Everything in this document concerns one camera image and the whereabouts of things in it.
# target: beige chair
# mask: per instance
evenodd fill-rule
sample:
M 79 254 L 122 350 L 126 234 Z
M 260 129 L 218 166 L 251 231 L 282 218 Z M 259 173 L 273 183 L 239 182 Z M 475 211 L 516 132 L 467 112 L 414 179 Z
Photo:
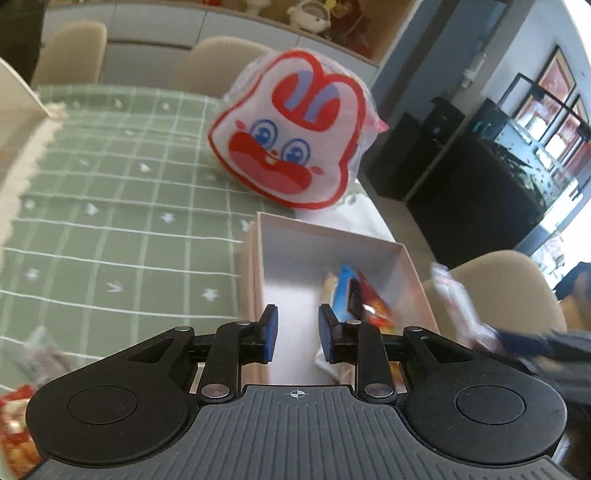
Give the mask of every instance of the beige chair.
M 106 45 L 107 27 L 102 23 L 81 21 L 68 25 L 41 50 L 31 87 L 98 83 Z
M 233 37 L 210 37 L 193 47 L 173 78 L 171 88 L 182 92 L 221 97 L 240 72 L 271 49 Z
M 566 330 L 556 296 L 533 260 L 515 251 L 483 255 L 451 270 L 464 284 L 483 323 L 519 333 Z M 432 280 L 423 283 L 441 334 L 456 339 L 456 329 Z

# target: green tablecloth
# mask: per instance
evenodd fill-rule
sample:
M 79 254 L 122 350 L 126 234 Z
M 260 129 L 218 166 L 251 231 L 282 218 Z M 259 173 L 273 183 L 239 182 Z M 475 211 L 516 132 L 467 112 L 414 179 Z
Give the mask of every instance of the green tablecloth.
M 27 382 L 16 359 L 38 325 L 83 366 L 176 325 L 213 333 L 236 319 L 249 220 L 292 213 L 218 166 L 206 141 L 217 101 L 112 86 L 40 96 L 69 119 L 4 248 L 2 388 Z

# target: stuffed toy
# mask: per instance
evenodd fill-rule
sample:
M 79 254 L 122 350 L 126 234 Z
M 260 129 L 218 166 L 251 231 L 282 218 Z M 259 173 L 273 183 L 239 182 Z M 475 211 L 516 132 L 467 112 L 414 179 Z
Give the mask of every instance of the stuffed toy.
M 316 52 L 272 52 L 226 94 L 209 144 L 222 165 L 261 195 L 298 209 L 336 203 L 380 131 L 371 93 Z

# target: shelf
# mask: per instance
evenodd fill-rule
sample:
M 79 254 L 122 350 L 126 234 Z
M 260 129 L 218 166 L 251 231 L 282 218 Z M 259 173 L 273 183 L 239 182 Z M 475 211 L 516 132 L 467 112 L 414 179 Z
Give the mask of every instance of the shelf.
M 364 38 L 366 47 L 361 47 L 358 43 L 357 47 L 352 44 L 343 46 L 335 41 L 330 41 L 319 35 L 310 34 L 304 30 L 288 25 L 289 18 L 287 16 L 287 9 L 297 3 L 297 0 L 273 0 L 273 4 L 261 11 L 261 16 L 251 15 L 244 12 L 246 5 L 243 0 L 220 0 L 219 7 L 205 5 L 201 0 L 130 0 L 121 2 L 117 0 L 89 0 L 84 3 L 73 2 L 73 0 L 52 0 L 50 8 L 74 8 L 80 5 L 96 4 L 96 3 L 118 3 L 118 4 L 156 4 L 156 5 L 174 5 L 183 8 L 198 8 L 205 11 L 218 12 L 222 14 L 234 15 L 249 20 L 268 24 L 276 28 L 281 28 L 289 32 L 295 33 L 302 37 L 307 37 L 311 40 L 325 44 L 328 47 L 340 50 L 358 60 L 368 63 L 370 66 L 377 68 L 387 53 L 392 41 L 397 36 L 400 28 L 404 25 L 405 20 L 413 11 L 413 6 L 420 0 L 341 0 L 347 2 L 359 2 L 359 7 L 363 12 L 361 20 L 354 21 L 355 27 L 349 27 L 349 34 L 346 38 Z M 360 35 L 355 32 L 363 28 L 365 33 Z M 338 30 L 333 27 L 330 30 L 330 35 L 339 35 Z

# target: crosshair marking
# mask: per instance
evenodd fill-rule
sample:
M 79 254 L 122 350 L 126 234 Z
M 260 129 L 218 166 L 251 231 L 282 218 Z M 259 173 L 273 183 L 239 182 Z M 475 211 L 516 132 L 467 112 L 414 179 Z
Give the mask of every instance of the crosshair marking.
M 299 388 L 297 390 L 294 390 L 293 392 L 289 392 L 288 395 L 294 397 L 294 398 L 302 398 L 304 395 L 310 395 L 309 393 L 304 393 L 302 392 L 302 390 L 300 390 Z

